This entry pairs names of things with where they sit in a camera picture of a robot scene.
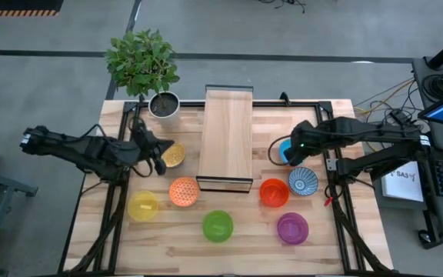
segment red bowl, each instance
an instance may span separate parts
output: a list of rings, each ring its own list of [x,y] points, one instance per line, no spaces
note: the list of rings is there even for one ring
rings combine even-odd
[[[259,189],[259,197],[264,205],[277,208],[283,206],[290,197],[288,186],[280,179],[268,179]]]

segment soil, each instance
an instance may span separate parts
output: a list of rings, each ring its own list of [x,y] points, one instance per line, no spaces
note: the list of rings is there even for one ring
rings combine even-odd
[[[158,117],[166,117],[175,112],[178,101],[175,96],[170,93],[162,93],[162,96],[155,96],[152,99],[152,113]]]

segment wooden block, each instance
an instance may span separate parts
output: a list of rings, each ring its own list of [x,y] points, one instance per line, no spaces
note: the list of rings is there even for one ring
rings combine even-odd
[[[196,177],[200,188],[248,192],[251,149],[252,92],[208,90]]]

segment small yellow bowl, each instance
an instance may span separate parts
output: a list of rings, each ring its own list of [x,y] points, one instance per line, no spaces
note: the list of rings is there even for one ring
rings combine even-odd
[[[153,219],[158,212],[158,201],[153,192],[135,192],[129,199],[128,214],[137,222]]]
[[[173,168],[180,165],[185,158],[185,148],[182,144],[176,142],[169,149],[167,149],[163,155],[162,159],[168,168]]]

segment bowl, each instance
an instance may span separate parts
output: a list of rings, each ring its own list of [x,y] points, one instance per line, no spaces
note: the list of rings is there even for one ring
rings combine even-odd
[[[301,167],[290,172],[288,184],[290,184],[291,191],[296,195],[308,196],[317,191],[319,179],[311,169]]]
[[[180,165],[185,158],[185,148],[181,143],[174,143],[162,154],[162,159],[167,168],[173,168]]]
[[[172,203],[179,207],[189,207],[198,201],[198,183],[190,177],[177,178],[170,185],[168,197],[170,197]]]
[[[158,201],[150,191],[135,192],[128,203],[128,214],[137,222],[153,219],[158,212]]]
[[[279,146],[280,159],[284,163],[288,163],[288,159],[285,157],[285,150],[289,149],[290,147],[291,147],[291,139],[284,140]]]
[[[259,197],[264,205],[277,208],[283,206],[290,197],[288,186],[280,179],[267,179],[259,189]]]
[[[209,212],[203,220],[203,235],[210,242],[224,242],[234,231],[231,216],[224,211]]]
[[[299,245],[308,237],[308,223],[296,212],[288,212],[278,220],[278,235],[289,245]]]

